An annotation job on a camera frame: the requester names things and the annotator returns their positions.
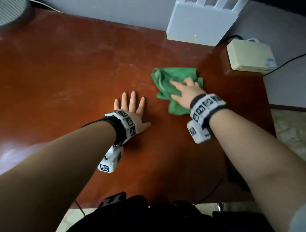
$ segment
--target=forearm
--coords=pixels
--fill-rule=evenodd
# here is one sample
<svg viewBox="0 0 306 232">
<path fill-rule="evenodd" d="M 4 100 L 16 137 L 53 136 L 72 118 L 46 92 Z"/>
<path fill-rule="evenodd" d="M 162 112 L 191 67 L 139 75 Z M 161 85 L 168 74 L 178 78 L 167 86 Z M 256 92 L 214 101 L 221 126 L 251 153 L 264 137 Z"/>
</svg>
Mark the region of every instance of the forearm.
<svg viewBox="0 0 306 232">
<path fill-rule="evenodd" d="M 2 213 L 11 217 L 10 230 L 22 220 L 31 231 L 54 231 L 115 139 L 109 123 L 97 122 L 50 142 L 1 175 L 0 201 Z"/>
<path fill-rule="evenodd" d="M 306 201 L 305 162 L 230 110 L 215 113 L 210 127 L 274 228 L 286 230 L 294 212 Z"/>
</svg>

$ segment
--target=right hand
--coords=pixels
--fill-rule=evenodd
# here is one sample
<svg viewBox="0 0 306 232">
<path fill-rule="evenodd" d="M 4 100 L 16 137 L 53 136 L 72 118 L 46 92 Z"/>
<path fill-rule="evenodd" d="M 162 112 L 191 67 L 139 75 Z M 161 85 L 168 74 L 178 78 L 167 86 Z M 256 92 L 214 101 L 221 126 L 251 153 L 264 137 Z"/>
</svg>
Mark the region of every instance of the right hand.
<svg viewBox="0 0 306 232">
<path fill-rule="evenodd" d="M 172 85 L 174 85 L 178 90 L 182 92 L 182 96 L 178 95 L 171 95 L 173 100 L 176 100 L 178 103 L 181 104 L 186 109 L 190 109 L 191 101 L 198 95 L 203 94 L 206 92 L 199 86 L 199 83 L 193 82 L 191 77 L 186 78 L 184 81 L 186 85 L 181 84 L 180 82 L 170 81 Z"/>
</svg>

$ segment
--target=wooden desk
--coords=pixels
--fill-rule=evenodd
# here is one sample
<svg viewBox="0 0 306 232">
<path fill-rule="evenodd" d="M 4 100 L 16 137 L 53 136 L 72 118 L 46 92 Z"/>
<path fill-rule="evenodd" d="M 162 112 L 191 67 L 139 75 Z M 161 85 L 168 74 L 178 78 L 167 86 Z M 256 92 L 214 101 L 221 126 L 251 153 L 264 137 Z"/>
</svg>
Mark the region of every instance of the wooden desk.
<svg viewBox="0 0 306 232">
<path fill-rule="evenodd" d="M 0 40 L 0 154 L 74 131 L 135 90 L 147 97 L 144 121 L 152 127 L 124 145 L 114 173 L 96 170 L 77 199 L 82 207 L 97 207 L 121 191 L 149 202 L 198 203 L 220 180 L 206 202 L 249 200 L 250 193 L 227 181 L 216 138 L 196 145 L 186 128 L 190 117 L 168 114 L 169 102 L 155 97 L 151 78 L 155 67 L 196 67 L 207 92 L 275 134 L 262 77 L 224 75 L 224 49 L 167 40 L 164 31 L 37 10 L 33 21 Z"/>
</svg>

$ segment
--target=finger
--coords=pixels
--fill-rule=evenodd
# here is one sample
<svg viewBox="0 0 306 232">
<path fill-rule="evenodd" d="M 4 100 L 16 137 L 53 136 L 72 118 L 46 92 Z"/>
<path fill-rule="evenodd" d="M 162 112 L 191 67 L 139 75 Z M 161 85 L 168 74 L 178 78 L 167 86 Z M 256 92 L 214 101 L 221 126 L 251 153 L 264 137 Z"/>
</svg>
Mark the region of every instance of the finger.
<svg viewBox="0 0 306 232">
<path fill-rule="evenodd" d="M 128 95 L 126 93 L 122 94 L 121 109 L 128 111 Z"/>
<path fill-rule="evenodd" d="M 145 103 L 146 99 L 145 97 L 142 97 L 138 106 L 138 109 L 136 111 L 136 114 L 142 118 L 142 115 L 144 114 L 144 103 Z"/>
<path fill-rule="evenodd" d="M 177 81 L 171 80 L 170 83 L 171 83 L 172 85 L 174 85 L 174 86 L 175 86 L 178 90 L 180 90 L 180 91 L 182 91 L 182 90 L 185 88 L 185 86 L 184 86 L 183 84 L 181 84 L 181 83 L 179 83 L 179 82 L 177 82 Z"/>
<path fill-rule="evenodd" d="M 178 95 L 174 95 L 174 94 L 171 94 L 171 98 L 173 100 L 176 100 L 178 103 L 180 103 L 182 97 L 178 96 Z"/>
<path fill-rule="evenodd" d="M 194 85 L 194 82 L 191 79 L 191 77 L 186 78 L 183 82 L 186 83 L 186 85 L 191 85 L 191 86 Z"/>
<path fill-rule="evenodd" d="M 145 122 L 138 127 L 138 134 L 148 129 L 152 124 L 150 122 Z"/>
<path fill-rule="evenodd" d="M 114 110 L 118 110 L 119 108 L 119 100 L 115 99 L 115 103 L 114 103 Z"/>
<path fill-rule="evenodd" d="M 135 111 L 136 111 L 136 93 L 135 93 L 135 91 L 133 91 L 131 93 L 129 113 L 135 113 Z"/>
</svg>

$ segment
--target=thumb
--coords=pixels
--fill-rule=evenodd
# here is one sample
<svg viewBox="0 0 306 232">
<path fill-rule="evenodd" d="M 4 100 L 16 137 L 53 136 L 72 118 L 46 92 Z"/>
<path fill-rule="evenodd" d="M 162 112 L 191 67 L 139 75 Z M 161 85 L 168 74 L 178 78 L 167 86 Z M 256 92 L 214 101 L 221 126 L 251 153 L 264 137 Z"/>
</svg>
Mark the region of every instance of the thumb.
<svg viewBox="0 0 306 232">
<path fill-rule="evenodd" d="M 145 123 L 142 123 L 140 126 L 138 126 L 138 134 L 148 129 L 151 126 L 151 124 L 152 123 L 150 122 L 145 122 Z"/>
<path fill-rule="evenodd" d="M 182 97 L 178 96 L 178 95 L 174 95 L 174 94 L 171 94 L 171 98 L 173 100 L 176 100 L 178 103 L 180 103 Z"/>
</svg>

